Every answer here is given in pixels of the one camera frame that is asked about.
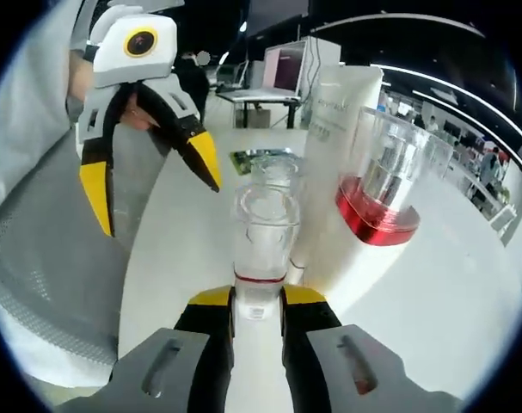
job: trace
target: green object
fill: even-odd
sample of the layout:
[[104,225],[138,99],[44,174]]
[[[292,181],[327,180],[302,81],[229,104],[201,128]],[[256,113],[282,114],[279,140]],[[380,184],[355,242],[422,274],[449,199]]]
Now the green object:
[[230,160],[236,168],[236,172],[239,176],[248,175],[251,173],[251,163],[253,159],[258,157],[269,155],[269,156],[281,156],[286,155],[289,157],[297,157],[292,150],[289,148],[284,149],[249,149],[247,151],[238,151],[230,153]]

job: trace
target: ceiling light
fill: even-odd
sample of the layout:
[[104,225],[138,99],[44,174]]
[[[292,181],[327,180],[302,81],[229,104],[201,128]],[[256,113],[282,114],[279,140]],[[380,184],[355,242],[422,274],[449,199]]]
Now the ceiling light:
[[226,60],[226,58],[228,58],[229,54],[230,52],[226,52],[225,54],[223,54],[222,58],[220,58],[220,60],[218,61],[218,65],[223,65],[224,61]]
[[376,66],[383,70],[389,70],[389,71],[400,71],[401,73],[407,73],[409,75],[417,76],[417,77],[423,77],[427,80],[432,80],[433,82],[444,84],[444,86],[447,86],[449,88],[452,88],[454,90],[457,90],[459,92],[462,92],[463,94],[467,95],[468,97],[471,97],[475,99],[477,102],[484,105],[486,108],[490,109],[492,112],[500,116],[505,122],[507,122],[520,136],[522,136],[522,129],[515,125],[512,120],[507,118],[502,112],[500,112],[499,109],[495,108],[494,106],[490,105],[488,102],[484,101],[482,98],[478,97],[477,95],[469,92],[468,90],[462,89],[459,86],[456,86],[453,83],[446,82],[445,80],[438,79],[437,77],[432,77],[429,75],[426,75],[425,73],[419,73],[418,71],[411,71],[409,69],[403,69],[401,67],[395,67],[395,66],[387,66],[387,65],[376,65],[372,63],[372,66]]
[[489,135],[492,135],[492,137],[494,137],[495,140],[500,142],[503,145],[503,147],[506,148],[511,153],[511,155],[519,161],[519,164],[522,167],[522,159],[520,158],[520,156],[517,155],[517,153],[513,149],[511,149],[511,147],[508,144],[506,144],[498,135],[496,135],[494,132],[492,132],[489,128],[485,127],[481,122],[479,122],[475,118],[470,117],[469,115],[462,112],[461,110],[454,108],[452,105],[449,105],[446,102],[439,101],[438,99],[435,99],[432,96],[425,95],[424,93],[418,92],[417,90],[414,90],[413,93],[414,93],[414,95],[424,97],[425,99],[428,99],[429,101],[436,102],[440,106],[449,108],[450,110],[453,110],[454,112],[456,112],[458,114],[461,114],[466,120],[469,120],[470,122],[474,123],[475,125],[480,127],[482,130],[486,131],[486,133],[488,133]]

